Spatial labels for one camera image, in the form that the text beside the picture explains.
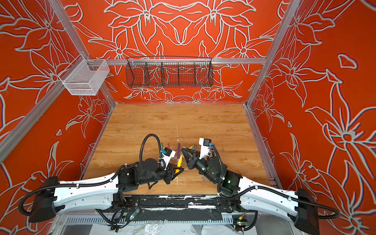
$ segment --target wooden tabletop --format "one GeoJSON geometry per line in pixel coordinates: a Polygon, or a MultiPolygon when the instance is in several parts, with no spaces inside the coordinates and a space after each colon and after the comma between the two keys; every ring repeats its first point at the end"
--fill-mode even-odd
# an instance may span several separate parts
{"type": "MultiPolygon", "coordinates": [[[[106,129],[84,175],[84,179],[115,172],[120,165],[138,162],[139,150],[147,134],[156,134],[164,147],[177,150],[199,144],[208,138],[217,147],[222,162],[233,172],[269,185],[259,152],[241,104],[150,104],[116,105],[106,129]]],[[[144,147],[143,159],[158,159],[158,144],[150,137],[144,147]]],[[[176,164],[177,158],[171,159],[176,164]]],[[[216,185],[189,170],[166,185],[159,181],[148,190],[140,185],[128,194],[216,194],[216,185]]]]}

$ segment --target wire basket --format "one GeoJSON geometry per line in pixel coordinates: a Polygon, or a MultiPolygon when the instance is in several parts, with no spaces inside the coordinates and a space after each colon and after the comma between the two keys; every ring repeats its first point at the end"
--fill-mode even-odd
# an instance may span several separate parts
{"type": "Polygon", "coordinates": [[[127,85],[130,87],[211,87],[211,58],[160,57],[151,62],[127,58],[127,85]]]}
{"type": "Polygon", "coordinates": [[[97,70],[91,70],[85,60],[78,60],[69,76],[61,81],[71,95],[95,96],[109,72],[106,60],[97,70]]]}

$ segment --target floral wallpaper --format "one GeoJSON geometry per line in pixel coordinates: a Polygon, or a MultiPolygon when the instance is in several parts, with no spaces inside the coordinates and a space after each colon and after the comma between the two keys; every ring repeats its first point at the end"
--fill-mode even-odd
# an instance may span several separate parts
{"type": "Polygon", "coordinates": [[[251,105],[283,188],[341,212],[322,234],[376,233],[375,20],[374,1],[301,1],[251,105]]]}
{"type": "MultiPolygon", "coordinates": [[[[0,42],[1,141],[78,53],[45,0],[1,0],[0,42]]],[[[50,176],[78,179],[110,109],[101,91],[90,97],[61,93],[0,164],[0,234],[47,234],[52,222],[28,223],[19,200],[50,176]]]]}
{"type": "MultiPolygon", "coordinates": [[[[266,57],[288,6],[288,0],[61,2],[96,59],[266,57]]],[[[106,85],[118,103],[244,102],[260,69],[214,66],[211,88],[130,88],[125,68],[111,66],[106,85]]]]}

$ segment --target wood grain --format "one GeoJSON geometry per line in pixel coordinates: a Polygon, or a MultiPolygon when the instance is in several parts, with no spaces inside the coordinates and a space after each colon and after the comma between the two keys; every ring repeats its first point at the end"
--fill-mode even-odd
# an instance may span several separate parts
{"type": "MultiPolygon", "coordinates": [[[[198,145],[199,138],[209,138],[217,147],[228,169],[269,185],[259,152],[249,128],[243,106],[221,104],[116,105],[109,123],[91,159],[84,179],[115,172],[122,164],[138,161],[144,137],[154,133],[164,147],[177,150],[198,145]]],[[[143,159],[158,159],[158,144],[150,137],[143,159]]],[[[129,194],[216,194],[216,185],[203,179],[196,169],[185,171],[166,185],[158,182],[151,190],[140,185],[129,194]]]]}

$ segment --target yellow marker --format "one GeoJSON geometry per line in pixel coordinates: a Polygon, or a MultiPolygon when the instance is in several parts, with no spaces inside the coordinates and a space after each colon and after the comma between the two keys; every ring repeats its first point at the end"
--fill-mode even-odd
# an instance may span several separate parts
{"type": "Polygon", "coordinates": [[[182,161],[183,161],[183,155],[181,154],[180,157],[179,157],[179,161],[177,162],[177,167],[180,167],[182,165],[182,161]]]}

